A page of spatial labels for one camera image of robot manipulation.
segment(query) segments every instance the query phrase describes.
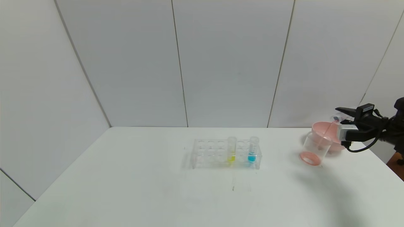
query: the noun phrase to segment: test tube rack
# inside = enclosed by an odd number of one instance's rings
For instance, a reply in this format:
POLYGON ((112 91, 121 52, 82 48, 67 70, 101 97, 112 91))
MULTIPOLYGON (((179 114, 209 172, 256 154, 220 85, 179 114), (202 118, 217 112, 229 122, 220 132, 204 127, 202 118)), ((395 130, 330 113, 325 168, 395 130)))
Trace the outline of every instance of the test tube rack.
POLYGON ((235 152, 228 151, 227 140, 196 139, 191 154, 192 168, 251 168, 259 169, 262 154, 257 146, 250 151, 250 140, 237 140, 235 152))

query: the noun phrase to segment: panel seam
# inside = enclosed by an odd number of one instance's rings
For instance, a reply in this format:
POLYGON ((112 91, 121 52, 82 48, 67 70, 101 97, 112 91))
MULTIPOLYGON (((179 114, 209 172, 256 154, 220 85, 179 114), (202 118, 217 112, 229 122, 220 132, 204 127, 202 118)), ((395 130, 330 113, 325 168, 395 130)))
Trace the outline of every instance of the panel seam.
POLYGON ((269 117, 268 117, 267 128, 269 127, 269 120, 271 119, 272 110, 274 109, 275 95, 276 95, 276 90, 278 89, 279 77, 280 77, 280 72, 281 72, 281 70, 282 70, 283 59, 284 59, 284 57, 285 57, 286 45, 288 44, 289 32, 290 32, 290 25, 292 24, 293 12, 294 12, 294 10, 295 10, 295 3, 296 3, 296 0, 293 0, 292 12, 290 13, 290 20, 289 20, 289 26, 288 26, 288 33, 286 34, 285 46, 283 47, 282 60, 280 61, 279 72, 278 72, 278 78, 277 78, 277 80, 276 80, 274 96, 272 97, 272 104, 271 104, 271 109, 270 109, 270 111, 269 111, 269 117))
POLYGON ((8 175, 2 168, 0 168, 0 171, 2 173, 4 173, 4 175, 6 177, 8 177, 8 179, 10 179, 10 181, 12 181, 21 191, 23 191, 29 198, 31 198, 34 202, 36 202, 36 199, 34 199, 26 190, 24 190, 17 182, 15 182, 15 180, 13 178, 10 177, 10 175, 8 175))
POLYGON ((84 68, 84 65, 83 65, 83 63, 81 62, 81 59, 80 59, 80 57, 79 57, 79 55, 78 55, 78 52, 77 52, 76 47, 74 46, 72 37, 70 36, 69 30, 67 29, 66 22, 65 22, 65 20, 64 20, 64 18, 63 18, 63 16, 62 16, 62 12, 60 11, 59 5, 58 5, 58 3, 57 3, 56 0, 53 0, 53 1, 55 2, 57 12, 59 13, 59 17, 60 17, 60 19, 62 20, 63 27, 65 28, 67 37, 69 38, 70 44, 71 44, 72 47, 73 47, 73 51, 74 51, 74 53, 75 53, 75 55, 76 55, 76 58, 77 58, 77 60, 78 60, 78 62, 79 62, 79 64, 80 64, 81 69, 83 70, 84 76, 86 77, 87 82, 88 82, 88 84, 90 85, 91 91, 92 91, 93 94, 94 94, 94 97, 95 97, 95 99, 96 99, 96 101, 97 101, 97 103, 98 103, 98 106, 99 106, 100 109, 101 109, 101 112, 102 112, 103 115, 104 115, 105 120, 106 120, 107 123, 108 123, 108 126, 111 128, 112 126, 111 126, 111 123, 109 122, 109 119, 108 119, 108 117, 107 117, 107 114, 105 113, 104 108, 102 107, 101 102, 100 102, 100 100, 99 100, 97 94, 95 93, 94 87, 93 87, 93 85, 91 84, 90 79, 88 78, 88 75, 87 75, 87 72, 86 72, 86 70, 85 70, 85 68, 84 68))
POLYGON ((180 75, 181 75, 182 96, 183 96, 183 98, 184 98, 184 108, 185 108, 185 119, 186 119, 186 121, 187 121, 187 127, 189 127, 189 125, 188 125, 188 114, 187 114, 187 104, 185 103, 184 81, 183 81, 183 79, 182 79, 181 60, 180 60, 180 57, 179 57, 179 47, 178 47, 178 37, 177 37, 177 26, 176 26, 176 24, 175 24, 174 3, 173 3, 173 0, 171 0, 171 8, 173 9, 173 21, 174 21, 175 41, 177 42, 179 73, 180 73, 180 75))
POLYGON ((380 67, 381 63, 383 62, 384 56, 386 56, 386 53, 387 53, 387 50, 388 50, 389 47, 390 47, 391 41, 393 40, 393 37, 394 37, 394 35, 396 34, 396 31, 397 31, 397 28, 398 28, 398 26, 400 25, 400 22, 401 22, 401 19, 402 19, 402 17, 403 17, 403 14, 404 14, 404 10, 403 10, 403 12, 401 13, 400 19, 398 20, 396 29, 394 30, 393 35, 391 36, 391 39, 390 39, 389 44, 387 45, 386 51, 384 51, 383 57, 381 58, 381 60, 380 60, 380 62, 379 62, 379 65, 377 66, 376 71, 375 71, 375 73, 374 73, 372 79, 370 80, 370 83, 369 83, 368 87, 366 88, 365 94, 363 95, 362 99, 361 99, 360 102, 358 103, 358 106, 359 106, 360 103, 363 101, 363 98, 365 97, 366 93, 368 92, 368 89, 370 88, 370 85, 372 84, 372 81, 373 81, 373 79, 375 78, 375 76, 376 76, 376 74, 377 74, 377 71, 379 70, 379 67, 380 67))

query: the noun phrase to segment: test tube with yellow liquid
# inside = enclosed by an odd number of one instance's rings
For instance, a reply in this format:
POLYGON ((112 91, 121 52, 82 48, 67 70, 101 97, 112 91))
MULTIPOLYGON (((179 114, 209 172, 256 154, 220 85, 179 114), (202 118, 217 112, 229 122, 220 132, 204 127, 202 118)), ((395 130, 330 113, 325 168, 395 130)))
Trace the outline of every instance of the test tube with yellow liquid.
POLYGON ((236 160, 236 137, 229 137, 227 139, 227 160, 234 162, 236 160))

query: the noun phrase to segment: test tube with blue liquid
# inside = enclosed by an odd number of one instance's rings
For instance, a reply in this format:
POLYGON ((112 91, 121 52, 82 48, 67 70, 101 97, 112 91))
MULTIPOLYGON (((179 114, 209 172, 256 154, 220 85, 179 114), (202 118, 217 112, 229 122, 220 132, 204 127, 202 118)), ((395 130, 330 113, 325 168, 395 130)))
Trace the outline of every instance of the test tube with blue liquid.
POLYGON ((249 148, 249 151, 248 151, 248 161, 249 162, 255 162, 255 159, 257 158, 258 143, 259 143, 259 138, 258 137, 251 137, 250 138, 250 148, 249 148))

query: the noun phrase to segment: white table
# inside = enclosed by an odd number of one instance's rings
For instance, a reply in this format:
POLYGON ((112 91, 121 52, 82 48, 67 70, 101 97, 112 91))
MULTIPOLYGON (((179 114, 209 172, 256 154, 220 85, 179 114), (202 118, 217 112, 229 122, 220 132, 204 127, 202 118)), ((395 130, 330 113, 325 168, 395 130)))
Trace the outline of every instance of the white table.
MULTIPOLYGON (((109 129, 15 227, 403 226, 404 183, 371 151, 298 158, 307 128, 109 129), (260 138, 260 170, 191 169, 194 139, 260 138)), ((362 148, 354 143, 351 148, 362 148)))

